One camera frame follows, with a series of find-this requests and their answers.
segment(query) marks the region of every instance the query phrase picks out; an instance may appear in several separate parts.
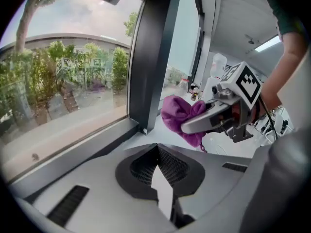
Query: ceiling light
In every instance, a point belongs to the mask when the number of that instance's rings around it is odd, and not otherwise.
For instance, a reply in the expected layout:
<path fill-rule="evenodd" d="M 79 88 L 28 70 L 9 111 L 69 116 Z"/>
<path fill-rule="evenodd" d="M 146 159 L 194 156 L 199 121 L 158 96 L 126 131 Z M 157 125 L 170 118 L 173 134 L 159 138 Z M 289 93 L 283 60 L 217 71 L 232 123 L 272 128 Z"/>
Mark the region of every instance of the ceiling light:
<path fill-rule="evenodd" d="M 273 37 L 271 40 L 268 40 L 267 42 L 263 43 L 262 45 L 260 45 L 259 47 L 255 48 L 255 50 L 257 52 L 261 52 L 273 45 L 275 45 L 276 43 L 279 43 L 281 42 L 280 41 L 280 38 L 278 37 L 278 35 L 276 37 Z"/>

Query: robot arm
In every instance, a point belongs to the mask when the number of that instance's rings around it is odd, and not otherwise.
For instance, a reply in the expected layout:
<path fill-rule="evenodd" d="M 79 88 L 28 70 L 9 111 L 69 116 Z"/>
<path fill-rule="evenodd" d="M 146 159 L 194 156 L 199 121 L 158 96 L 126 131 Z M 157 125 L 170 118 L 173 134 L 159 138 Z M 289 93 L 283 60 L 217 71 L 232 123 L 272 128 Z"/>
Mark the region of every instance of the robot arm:
<path fill-rule="evenodd" d="M 181 125 L 184 133 L 222 132 L 233 140 L 240 142 L 252 135 L 247 132 L 246 125 L 251 120 L 251 110 L 261 91 L 261 82 L 246 62 L 232 67 L 212 87 L 213 102 L 207 104 L 207 111 Z M 232 114 L 232 106 L 239 104 L 240 117 Z"/>

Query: vent slot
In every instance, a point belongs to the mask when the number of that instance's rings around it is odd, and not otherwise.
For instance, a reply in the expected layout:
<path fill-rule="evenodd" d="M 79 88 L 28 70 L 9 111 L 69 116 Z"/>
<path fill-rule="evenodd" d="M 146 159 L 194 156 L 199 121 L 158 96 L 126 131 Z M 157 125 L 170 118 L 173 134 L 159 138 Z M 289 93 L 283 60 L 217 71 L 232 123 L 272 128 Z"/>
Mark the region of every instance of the vent slot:
<path fill-rule="evenodd" d="M 230 163 L 230 162 L 226 162 L 225 164 L 222 165 L 222 167 L 228 168 L 234 171 L 242 172 L 242 173 L 245 173 L 245 171 L 247 170 L 247 166 Z"/>
<path fill-rule="evenodd" d="M 59 226 L 64 227 L 88 191 L 89 188 L 76 185 L 47 215 L 47 218 Z"/>

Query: tree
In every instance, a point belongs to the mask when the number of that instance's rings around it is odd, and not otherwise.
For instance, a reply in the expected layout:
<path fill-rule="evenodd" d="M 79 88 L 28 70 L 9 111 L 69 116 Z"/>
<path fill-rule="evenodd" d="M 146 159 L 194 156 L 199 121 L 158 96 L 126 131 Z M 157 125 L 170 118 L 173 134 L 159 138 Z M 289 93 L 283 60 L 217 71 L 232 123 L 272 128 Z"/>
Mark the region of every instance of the tree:
<path fill-rule="evenodd" d="M 119 93 L 126 85 L 128 54 L 122 48 L 115 48 L 112 64 L 112 87 Z"/>
<path fill-rule="evenodd" d="M 27 0 L 23 15 L 16 31 L 15 51 L 23 52 L 29 23 L 38 7 L 54 3 L 56 0 Z"/>
<path fill-rule="evenodd" d="M 133 36 L 136 21 L 137 21 L 137 16 L 138 16 L 137 12 L 132 12 L 129 16 L 128 21 L 125 21 L 123 23 L 124 26 L 126 27 L 125 34 L 129 37 Z"/>

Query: tree trunk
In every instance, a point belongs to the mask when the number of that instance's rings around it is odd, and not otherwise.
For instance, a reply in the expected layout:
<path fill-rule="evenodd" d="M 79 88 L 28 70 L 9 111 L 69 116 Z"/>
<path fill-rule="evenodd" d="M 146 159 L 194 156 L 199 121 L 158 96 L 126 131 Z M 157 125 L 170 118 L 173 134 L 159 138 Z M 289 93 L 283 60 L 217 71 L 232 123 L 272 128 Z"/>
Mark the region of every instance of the tree trunk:
<path fill-rule="evenodd" d="M 28 26 L 38 6 L 39 4 L 37 0 L 27 0 L 26 2 L 23 15 L 19 21 L 18 29 L 16 31 L 16 52 L 24 51 Z"/>

